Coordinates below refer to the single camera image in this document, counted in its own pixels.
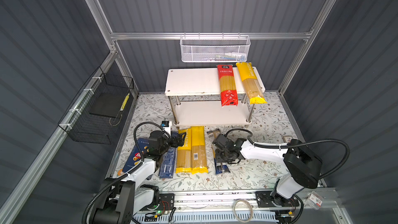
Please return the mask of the blue white spaghetti pack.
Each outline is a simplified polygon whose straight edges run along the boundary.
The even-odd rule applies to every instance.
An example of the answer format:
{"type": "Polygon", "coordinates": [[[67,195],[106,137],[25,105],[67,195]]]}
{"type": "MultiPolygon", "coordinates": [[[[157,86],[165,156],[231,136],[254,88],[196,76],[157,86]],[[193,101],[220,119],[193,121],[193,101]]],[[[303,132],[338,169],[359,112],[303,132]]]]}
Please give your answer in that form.
{"type": "Polygon", "coordinates": [[[207,136],[209,137],[210,144],[212,147],[212,154],[214,158],[214,165],[215,165],[215,174],[219,175],[222,173],[230,173],[228,166],[225,163],[218,162],[216,158],[216,147],[212,144],[212,142],[221,134],[220,129],[214,129],[207,131],[207,136]]]}

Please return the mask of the red spaghetti pack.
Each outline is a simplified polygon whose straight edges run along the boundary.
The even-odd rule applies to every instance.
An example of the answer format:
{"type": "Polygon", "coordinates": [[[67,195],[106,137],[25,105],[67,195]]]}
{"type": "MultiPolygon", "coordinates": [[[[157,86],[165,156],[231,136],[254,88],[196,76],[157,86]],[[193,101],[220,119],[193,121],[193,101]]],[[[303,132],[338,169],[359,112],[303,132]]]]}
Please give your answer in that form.
{"type": "Polygon", "coordinates": [[[232,65],[217,65],[221,106],[237,106],[238,94],[232,65]]]}

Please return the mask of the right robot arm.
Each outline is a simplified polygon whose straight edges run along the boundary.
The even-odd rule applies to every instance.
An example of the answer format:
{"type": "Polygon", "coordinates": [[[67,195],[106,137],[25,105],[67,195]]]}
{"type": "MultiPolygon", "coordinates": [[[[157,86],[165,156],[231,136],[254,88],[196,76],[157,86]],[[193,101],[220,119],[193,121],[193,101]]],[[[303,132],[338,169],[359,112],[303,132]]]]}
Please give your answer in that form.
{"type": "Polygon", "coordinates": [[[288,173],[277,180],[268,196],[277,207],[286,205],[304,188],[317,188],[318,181],[339,170],[350,155],[348,144],[337,139],[320,139],[313,142],[292,139],[288,143],[266,144],[255,142],[252,136],[252,132],[242,128],[231,129],[225,134],[218,135],[212,141],[216,160],[237,164],[242,160],[256,159],[284,165],[288,173]],[[310,149],[311,145],[322,143],[336,143],[345,148],[341,161],[323,174],[322,159],[310,149]]]}

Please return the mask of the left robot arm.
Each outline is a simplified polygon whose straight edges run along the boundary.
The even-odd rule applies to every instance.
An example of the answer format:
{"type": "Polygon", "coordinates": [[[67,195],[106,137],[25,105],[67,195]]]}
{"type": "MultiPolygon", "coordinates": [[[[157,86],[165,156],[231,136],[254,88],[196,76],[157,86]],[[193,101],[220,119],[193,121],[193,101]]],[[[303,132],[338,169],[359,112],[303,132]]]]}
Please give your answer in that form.
{"type": "Polygon", "coordinates": [[[134,215],[146,206],[158,205],[160,193],[157,186],[145,184],[161,166],[164,154],[170,148],[182,147],[186,133],[172,135],[167,125],[155,123],[156,131],[145,142],[138,140],[137,131],[149,121],[139,123],[133,138],[139,157],[126,172],[117,178],[106,178],[99,192],[93,196],[83,212],[83,224],[129,224],[134,215]]]}

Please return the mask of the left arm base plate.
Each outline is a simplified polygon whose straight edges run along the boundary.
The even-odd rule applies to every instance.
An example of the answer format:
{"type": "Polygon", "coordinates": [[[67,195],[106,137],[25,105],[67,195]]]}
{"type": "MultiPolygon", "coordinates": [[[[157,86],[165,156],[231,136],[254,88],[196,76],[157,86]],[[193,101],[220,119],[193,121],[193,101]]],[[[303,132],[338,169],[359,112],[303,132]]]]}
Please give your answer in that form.
{"type": "Polygon", "coordinates": [[[170,212],[174,208],[175,194],[160,194],[159,199],[155,201],[155,204],[150,204],[143,208],[143,211],[168,211],[170,212]]]}

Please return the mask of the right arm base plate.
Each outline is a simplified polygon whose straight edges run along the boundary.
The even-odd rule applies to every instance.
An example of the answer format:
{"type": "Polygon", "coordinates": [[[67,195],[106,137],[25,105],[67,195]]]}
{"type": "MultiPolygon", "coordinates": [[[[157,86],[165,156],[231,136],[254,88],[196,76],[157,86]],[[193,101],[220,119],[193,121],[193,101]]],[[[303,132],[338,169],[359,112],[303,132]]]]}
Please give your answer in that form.
{"type": "Polygon", "coordinates": [[[256,191],[255,197],[258,207],[293,207],[300,206],[297,197],[285,199],[279,195],[273,195],[271,191],[256,191]]]}

